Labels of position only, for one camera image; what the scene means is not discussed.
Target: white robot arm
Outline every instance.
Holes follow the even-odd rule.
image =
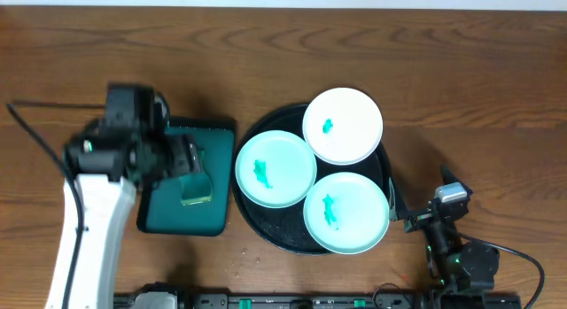
[[[113,308],[113,293],[124,227],[136,202],[136,188],[124,177],[109,182],[106,174],[79,174],[76,188],[84,204],[84,232],[69,295],[69,308]],[[77,230],[77,211],[65,183],[65,220],[50,294],[45,309],[63,305]]]
[[[109,85],[105,116],[71,137],[63,160],[17,114],[14,105],[7,105],[11,115],[68,181],[63,232],[45,308],[113,308],[120,243],[136,189],[147,186],[150,190],[162,179],[202,173],[197,146],[190,135],[166,134],[167,103],[145,86]],[[156,295],[141,295],[134,307],[171,307],[167,293]]]

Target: black round tray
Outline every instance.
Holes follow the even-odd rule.
[[[238,187],[234,168],[238,153],[244,144],[259,133],[269,130],[283,130],[303,138],[301,125],[306,109],[307,104],[295,104],[280,108],[271,112],[250,128],[238,145],[237,155],[234,157],[231,175],[232,191],[242,216],[260,237],[286,251],[301,254],[324,254],[330,253],[330,251],[324,249],[307,232],[303,220],[305,199],[293,206],[280,209],[257,205],[248,199]],[[316,182],[329,174],[353,172],[370,178],[382,189],[386,197],[391,195],[391,188],[388,185],[391,182],[390,164],[381,143],[369,157],[350,166],[333,166],[319,158],[316,160]]]

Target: wire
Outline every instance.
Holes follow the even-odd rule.
[[[540,293],[541,293],[541,291],[543,290],[543,284],[544,284],[544,282],[545,282],[545,280],[546,280],[546,274],[545,274],[545,272],[543,271],[543,267],[541,266],[541,264],[539,263],[538,260],[536,260],[536,259],[533,258],[532,256],[530,256],[530,255],[528,255],[528,254],[525,254],[525,253],[523,253],[523,252],[521,252],[521,251],[516,251],[516,250],[513,250],[513,249],[511,249],[511,248],[498,245],[498,244],[496,244],[496,243],[490,243],[490,242],[484,241],[484,240],[482,240],[482,239],[478,239],[478,238],[475,238],[475,237],[472,237],[472,236],[468,236],[468,235],[459,233],[458,231],[456,231],[456,230],[450,228],[449,226],[445,226],[445,228],[446,228],[448,231],[453,232],[453,234],[458,235],[459,237],[464,238],[464,239],[466,239],[466,240],[468,240],[468,241],[470,241],[470,242],[481,243],[481,244],[484,244],[484,245],[486,245],[486,246],[499,249],[499,250],[501,250],[501,251],[506,251],[506,252],[509,252],[509,253],[511,253],[511,254],[513,254],[513,255],[519,256],[519,257],[521,257],[521,258],[523,258],[523,259],[526,259],[526,260],[529,260],[530,262],[532,262],[532,263],[538,268],[538,271],[540,271],[540,282],[538,283],[538,288],[535,290],[535,292],[533,293],[532,298],[531,298],[530,301],[528,301],[528,303],[525,305],[524,309],[530,309],[530,308],[532,308],[532,305],[535,303],[536,300],[538,300],[538,297],[540,296]]]
[[[427,268],[429,269],[429,276],[432,279],[438,279],[437,275],[433,271],[433,257],[431,255],[431,247],[430,246],[427,246],[427,249],[425,249],[425,256],[427,257]]]
[[[57,102],[36,102],[27,100],[14,100],[12,105],[18,107],[45,107],[58,109],[104,109],[104,104],[62,104]]]
[[[69,306],[69,296],[71,294],[71,287],[73,286],[74,270],[77,266],[77,259],[79,258],[79,249],[81,248],[82,232],[84,230],[84,208],[82,206],[79,191],[74,185],[74,177],[65,166],[65,164],[58,158],[57,154],[50,148],[50,146],[37,134],[19,115],[16,111],[15,104],[7,104],[6,108],[10,115],[18,122],[18,124],[42,147],[47,155],[53,160],[59,171],[65,176],[71,193],[73,194],[74,202],[77,207],[77,236],[74,241],[73,256],[71,257],[71,265],[69,266],[69,273],[65,285],[65,292],[63,294],[63,309]]]
[[[414,307],[414,305],[412,304],[412,302],[409,301],[409,298],[406,297],[406,295],[403,293],[403,290],[402,290],[400,287],[398,287],[397,284],[391,283],[391,282],[387,282],[387,283],[383,283],[383,284],[381,284],[380,286],[378,286],[378,289],[376,289],[376,291],[374,291],[374,294],[372,294],[372,302],[374,303],[374,306],[375,306],[377,309],[384,309],[384,308],[382,307],[382,305],[379,305],[379,304],[376,302],[376,298],[377,298],[378,295],[380,294],[380,290],[383,289],[385,286],[393,286],[393,287],[396,287],[399,291],[402,292],[401,295],[404,297],[404,299],[406,299],[406,301],[408,301],[409,307],[410,307],[410,308],[413,308],[413,307]]]

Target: green cutting board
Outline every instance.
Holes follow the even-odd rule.
[[[154,190],[143,192],[138,214],[138,228],[145,233],[217,236],[224,230],[235,142],[234,125],[212,128],[202,127],[206,125],[202,121],[186,122],[188,127],[173,127],[171,123],[166,133],[191,134],[197,146],[205,149],[203,168],[213,183],[212,199],[209,202],[182,205],[183,189],[178,179],[154,184]]]

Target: wood grain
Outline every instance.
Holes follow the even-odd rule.
[[[261,116],[350,86],[384,115],[384,145],[411,205],[448,163],[474,190],[464,233],[545,267],[537,308],[567,285],[567,14],[192,8],[0,8],[0,100],[103,103],[109,81],[159,89],[173,114],[229,115],[238,137]],[[59,147],[97,111],[25,110]],[[0,308],[42,307],[62,224],[62,178],[0,112]],[[355,257],[302,257],[264,242],[233,199],[215,238],[145,235],[128,223],[116,290],[147,282],[235,292],[372,291],[429,283],[422,235],[391,224]],[[497,290],[537,284],[501,256]]]

